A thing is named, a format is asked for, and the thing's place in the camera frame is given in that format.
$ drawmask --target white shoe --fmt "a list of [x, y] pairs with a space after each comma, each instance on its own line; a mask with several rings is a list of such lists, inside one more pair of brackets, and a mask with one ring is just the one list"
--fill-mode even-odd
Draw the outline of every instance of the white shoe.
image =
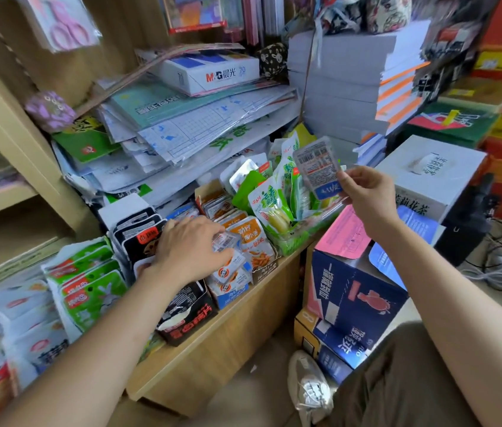
[[333, 408], [332, 392], [316, 361], [304, 351], [295, 352], [289, 361], [287, 378], [290, 399], [298, 410], [302, 427], [312, 427]]

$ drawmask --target trousers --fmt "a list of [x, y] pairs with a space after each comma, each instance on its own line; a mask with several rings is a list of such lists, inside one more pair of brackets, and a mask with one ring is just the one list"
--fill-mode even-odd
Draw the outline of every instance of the trousers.
[[340, 384], [331, 427], [482, 427], [422, 323], [392, 331]]

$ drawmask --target pink scissors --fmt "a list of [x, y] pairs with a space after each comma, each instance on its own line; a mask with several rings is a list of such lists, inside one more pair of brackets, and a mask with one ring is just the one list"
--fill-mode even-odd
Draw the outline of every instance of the pink scissors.
[[55, 23], [49, 30], [53, 42], [61, 49], [69, 50], [88, 46], [90, 43], [87, 29], [71, 17], [65, 3], [48, 0]]

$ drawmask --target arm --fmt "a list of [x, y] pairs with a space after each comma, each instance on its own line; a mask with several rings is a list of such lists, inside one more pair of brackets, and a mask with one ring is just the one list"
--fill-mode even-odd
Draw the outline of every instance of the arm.
[[502, 426], [502, 307], [397, 217], [390, 177], [347, 172], [338, 176], [356, 214], [395, 265], [469, 406], [484, 427]]
[[225, 229], [205, 217], [170, 221], [154, 265], [87, 333], [24, 391], [0, 427], [105, 426], [126, 381], [174, 295], [226, 263], [231, 249], [212, 251]]

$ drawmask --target white box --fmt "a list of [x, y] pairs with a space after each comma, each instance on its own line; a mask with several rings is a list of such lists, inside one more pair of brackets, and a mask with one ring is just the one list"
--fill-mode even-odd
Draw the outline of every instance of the white box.
[[389, 174], [396, 202], [442, 222], [486, 153], [412, 135], [376, 169]]
[[[137, 50], [144, 62], [155, 54]], [[166, 60], [150, 70], [166, 85], [191, 96], [259, 79], [259, 59], [228, 50], [206, 50]]]

